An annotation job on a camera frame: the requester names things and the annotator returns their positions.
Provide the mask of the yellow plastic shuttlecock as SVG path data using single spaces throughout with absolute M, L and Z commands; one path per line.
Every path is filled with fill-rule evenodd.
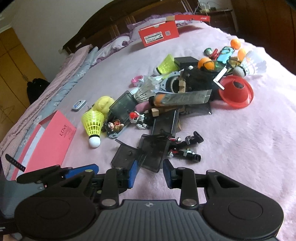
M 89 110 L 83 114 L 82 125 L 89 137 L 89 145 L 91 148 L 97 148 L 101 144 L 101 130 L 104 123 L 104 115 L 96 110 Z

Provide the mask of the pink fleece blanket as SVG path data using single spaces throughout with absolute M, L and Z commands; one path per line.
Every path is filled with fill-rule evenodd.
M 92 149 L 82 126 L 84 109 L 72 106 L 84 99 L 92 105 L 101 96 L 120 97 L 133 77 L 150 75 L 168 54 L 175 57 L 202 58 L 207 47 L 221 48 L 232 36 L 205 23 L 193 22 L 181 27 L 181 35 L 150 47 L 137 40 L 90 68 L 55 109 L 77 128 L 64 158 L 64 166 L 95 163 L 101 172 L 111 166 L 118 143 L 103 138 Z M 295 75 L 266 53 L 262 47 L 243 43 L 246 50 L 259 54 L 267 70 L 248 76 L 254 97 L 249 106 L 232 109 L 221 101 L 211 104 L 212 113 L 181 116 L 180 137 L 197 131 L 204 142 L 195 147 L 202 159 L 190 163 L 173 158 L 175 166 L 189 167 L 198 173 L 215 169 L 271 198 L 283 209 L 280 240 L 295 240 Z

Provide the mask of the red shoe box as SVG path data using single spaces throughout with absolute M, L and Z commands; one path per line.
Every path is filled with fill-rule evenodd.
M 179 37 L 175 21 L 166 21 L 150 25 L 138 31 L 144 47 Z

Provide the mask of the black backpack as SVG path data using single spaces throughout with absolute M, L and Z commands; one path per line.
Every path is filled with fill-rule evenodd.
M 27 83 L 27 95 L 30 104 L 33 104 L 50 85 L 50 82 L 42 78 L 35 78 Z

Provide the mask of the silver foil tube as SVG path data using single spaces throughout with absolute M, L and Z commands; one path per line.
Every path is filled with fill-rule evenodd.
M 204 104 L 210 99 L 212 90 L 199 90 L 180 93 L 160 93 L 149 98 L 152 107 L 181 106 L 190 104 Z

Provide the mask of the folded pink quilt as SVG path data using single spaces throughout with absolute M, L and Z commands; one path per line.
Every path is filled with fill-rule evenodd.
M 54 80 L 41 94 L 41 96 L 29 106 L 20 119 L 8 131 L 1 141 L 1 159 L 4 159 L 5 152 L 14 155 L 20 146 L 23 137 L 29 128 L 36 123 L 36 118 L 41 115 L 41 111 L 47 104 L 56 108 L 58 105 L 53 104 L 55 101 L 60 102 L 66 94 L 63 90 L 70 91 L 78 81 L 86 74 L 91 67 L 94 55 L 98 48 L 87 45 L 70 54 L 63 63 L 60 72 Z

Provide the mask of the yellow wooden wardrobe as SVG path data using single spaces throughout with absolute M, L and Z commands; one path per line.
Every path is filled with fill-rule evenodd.
M 13 28 L 0 35 L 0 105 L 1 140 L 30 106 L 27 83 L 35 78 L 45 79 L 31 59 Z

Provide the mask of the black wrist watch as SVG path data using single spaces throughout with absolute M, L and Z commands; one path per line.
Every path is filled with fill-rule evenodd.
M 11 163 L 17 169 L 21 170 L 22 172 L 25 172 L 25 169 L 26 169 L 25 166 L 23 166 L 21 163 L 19 163 L 17 160 L 15 160 L 9 154 L 5 154 L 5 158 L 9 163 Z

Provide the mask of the smoky plastic case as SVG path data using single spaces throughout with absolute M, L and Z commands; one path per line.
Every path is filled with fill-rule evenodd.
M 130 114 L 131 123 L 145 130 L 151 130 L 149 135 L 140 137 L 138 147 L 134 148 L 119 141 L 119 148 L 111 161 L 113 168 L 128 168 L 133 161 L 137 161 L 137 167 L 146 168 L 152 172 L 158 172 L 163 166 L 163 159 L 169 150 L 170 141 L 176 136 L 179 119 L 179 110 L 172 109 L 158 116 L 152 113 Z

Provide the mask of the wooden headboard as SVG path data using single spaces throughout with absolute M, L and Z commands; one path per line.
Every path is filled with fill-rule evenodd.
M 194 12 L 197 1 L 111 1 L 98 10 L 63 46 L 68 54 L 91 44 L 102 47 L 116 37 L 129 32 L 128 25 L 152 15 Z

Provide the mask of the pink open box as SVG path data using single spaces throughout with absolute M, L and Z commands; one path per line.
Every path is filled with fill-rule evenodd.
M 61 165 L 75 132 L 76 128 L 58 110 L 40 121 L 18 158 L 25 169 L 15 170 L 11 180 L 23 173 Z

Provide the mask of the black toy robot figure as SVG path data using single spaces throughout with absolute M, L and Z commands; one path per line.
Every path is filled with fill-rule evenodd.
M 192 136 L 187 136 L 184 140 L 178 137 L 169 138 L 169 141 L 170 144 L 167 153 L 168 157 L 178 156 L 195 163 L 199 163 L 201 161 L 201 155 L 195 153 L 191 149 L 191 146 L 201 144 L 204 141 L 203 137 L 198 132 L 193 132 Z

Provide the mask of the red plastic cone hat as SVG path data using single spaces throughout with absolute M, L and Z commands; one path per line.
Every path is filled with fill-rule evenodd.
M 219 89 L 222 100 L 233 108 L 245 108 L 253 100 L 253 89 L 250 84 L 241 77 L 228 75 L 220 81 L 224 90 Z

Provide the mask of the purple frilled pillow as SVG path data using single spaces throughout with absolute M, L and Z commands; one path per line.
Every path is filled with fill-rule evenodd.
M 128 33 L 124 33 L 119 37 L 116 37 L 114 40 L 109 41 L 108 43 L 104 44 L 95 54 L 93 58 L 92 65 L 95 65 L 104 59 L 108 58 L 110 55 L 114 54 L 115 52 L 120 51 L 122 48 L 125 48 L 129 44 L 142 39 L 139 35 L 139 30 L 142 28 L 146 28 L 150 25 L 156 25 L 160 22 L 164 22 L 165 18 L 157 18 L 156 16 L 151 16 L 148 19 L 138 22 L 136 24 L 132 24 L 130 27 L 130 31 Z M 193 25 L 191 21 L 176 21 L 176 26 L 178 28 L 179 36 L 186 33 L 191 32 L 194 30 L 198 30 L 197 26 Z

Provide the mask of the blue floral quilt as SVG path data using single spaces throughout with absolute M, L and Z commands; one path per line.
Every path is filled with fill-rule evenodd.
M 60 102 L 91 67 L 97 47 L 90 45 L 70 54 L 60 72 L 41 96 L 29 106 L 1 142 L 1 217 L 11 219 L 17 205 L 27 197 L 44 189 L 42 184 L 20 184 L 11 180 L 13 166 L 5 155 L 18 159 L 37 124 L 55 111 Z

